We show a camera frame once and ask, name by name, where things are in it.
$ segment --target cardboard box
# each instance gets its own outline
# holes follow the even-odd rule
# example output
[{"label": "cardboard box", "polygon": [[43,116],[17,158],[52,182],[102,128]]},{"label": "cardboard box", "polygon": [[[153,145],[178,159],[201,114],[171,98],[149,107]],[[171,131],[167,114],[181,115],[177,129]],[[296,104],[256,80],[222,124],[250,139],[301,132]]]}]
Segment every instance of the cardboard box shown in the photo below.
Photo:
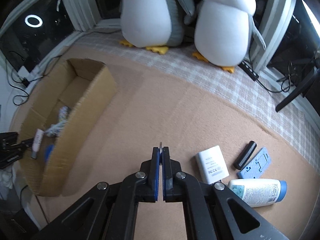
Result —
[{"label": "cardboard box", "polygon": [[[21,126],[19,140],[33,138],[36,129],[46,130],[58,122],[62,106],[72,109],[60,136],[44,136],[38,158],[27,150],[20,160],[31,190],[39,196],[58,196],[90,130],[116,93],[116,85],[102,62],[72,58],[55,65]],[[45,148],[54,143],[47,163]]]}]

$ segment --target black tripod leg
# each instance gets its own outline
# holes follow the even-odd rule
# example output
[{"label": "black tripod leg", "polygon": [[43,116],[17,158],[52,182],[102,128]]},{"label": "black tripod leg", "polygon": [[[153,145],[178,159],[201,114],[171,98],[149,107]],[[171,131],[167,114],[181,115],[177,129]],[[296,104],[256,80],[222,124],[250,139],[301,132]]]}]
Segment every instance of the black tripod leg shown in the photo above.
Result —
[{"label": "black tripod leg", "polygon": [[305,92],[305,90],[307,90],[313,84],[318,75],[318,69],[314,66],[313,69],[309,72],[309,74],[299,83],[296,89],[293,90],[290,95],[288,95],[276,106],[276,112],[279,112],[282,108],[284,108],[287,104],[294,100],[298,95]]}]

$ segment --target brown felt mat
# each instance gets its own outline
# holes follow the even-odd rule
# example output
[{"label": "brown felt mat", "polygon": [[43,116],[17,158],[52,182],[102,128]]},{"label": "brown felt mat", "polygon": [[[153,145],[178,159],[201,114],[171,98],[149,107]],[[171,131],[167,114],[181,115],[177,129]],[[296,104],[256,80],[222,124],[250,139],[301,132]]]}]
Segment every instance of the brown felt mat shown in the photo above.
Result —
[{"label": "brown felt mat", "polygon": [[[219,145],[230,173],[223,180],[227,183],[236,178],[233,161],[253,140],[258,144],[255,153],[265,146],[272,158],[262,178],[288,183],[282,202],[256,210],[290,239],[300,237],[317,199],[320,177],[282,137],[228,101],[154,68],[82,47],[71,48],[64,56],[68,57],[105,62],[118,93],[85,141],[62,196],[43,199],[50,220],[99,181],[120,182],[138,171],[160,141],[183,171],[198,178],[194,155]],[[186,239],[182,205],[165,204],[162,190],[159,200],[139,204],[135,239]]]}]

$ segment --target yellow penguin foot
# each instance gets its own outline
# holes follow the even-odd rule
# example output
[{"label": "yellow penguin foot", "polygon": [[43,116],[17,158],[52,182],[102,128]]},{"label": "yellow penguin foot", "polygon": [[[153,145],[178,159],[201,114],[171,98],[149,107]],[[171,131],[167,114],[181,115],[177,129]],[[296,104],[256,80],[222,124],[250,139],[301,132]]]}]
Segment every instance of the yellow penguin foot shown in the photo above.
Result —
[{"label": "yellow penguin foot", "polygon": [[230,73],[235,72],[235,67],[221,67],[224,71],[228,71]]},{"label": "yellow penguin foot", "polygon": [[121,45],[127,46],[127,47],[129,47],[129,48],[134,47],[134,45],[131,44],[131,43],[130,43],[129,41],[127,41],[127,40],[121,40],[121,41],[119,41],[119,43],[120,43]]},{"label": "yellow penguin foot", "polygon": [[209,62],[209,60],[207,60],[204,56],[202,56],[198,51],[193,52],[192,55],[196,57],[198,60],[202,60],[207,63]]},{"label": "yellow penguin foot", "polygon": [[163,46],[163,47],[146,47],[146,50],[151,50],[152,52],[158,52],[161,55],[164,55],[167,53],[169,47]]}]

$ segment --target white ring light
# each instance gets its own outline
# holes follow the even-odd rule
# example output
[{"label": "white ring light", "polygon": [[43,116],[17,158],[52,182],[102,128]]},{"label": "white ring light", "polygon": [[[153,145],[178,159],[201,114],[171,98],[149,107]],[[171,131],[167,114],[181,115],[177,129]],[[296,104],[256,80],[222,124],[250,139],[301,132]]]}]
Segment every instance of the white ring light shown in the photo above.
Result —
[{"label": "white ring light", "polygon": [[[39,21],[39,23],[38,23],[37,25],[31,24],[30,22],[28,22],[28,19],[29,19],[29,18],[35,18],[35,19],[37,19],[37,20]],[[32,28],[38,28],[38,27],[42,26],[42,24],[43,24],[42,19],[41,19],[39,16],[34,15],[34,14],[28,15],[28,16],[24,19],[24,22],[26,23],[26,25],[28,25],[28,26],[30,26],[30,27],[32,27]]]}]

